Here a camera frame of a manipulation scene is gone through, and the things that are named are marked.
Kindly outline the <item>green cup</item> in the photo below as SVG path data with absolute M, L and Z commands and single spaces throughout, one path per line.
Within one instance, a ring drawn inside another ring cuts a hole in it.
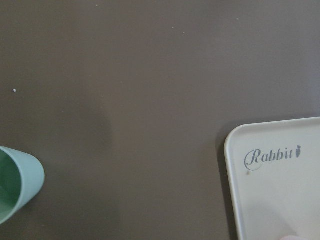
M 0 223 L 8 221 L 42 189 L 45 170 L 28 153 L 0 147 Z

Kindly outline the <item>pink cup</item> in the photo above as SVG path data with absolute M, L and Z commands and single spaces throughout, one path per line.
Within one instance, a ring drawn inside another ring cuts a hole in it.
M 282 237 L 280 240 L 305 240 L 305 238 L 296 235 L 286 235 Z

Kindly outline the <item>cream rabbit tray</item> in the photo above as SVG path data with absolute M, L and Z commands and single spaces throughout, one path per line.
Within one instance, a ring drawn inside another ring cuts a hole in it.
M 240 240 L 320 237 L 320 119 L 244 124 L 224 143 Z

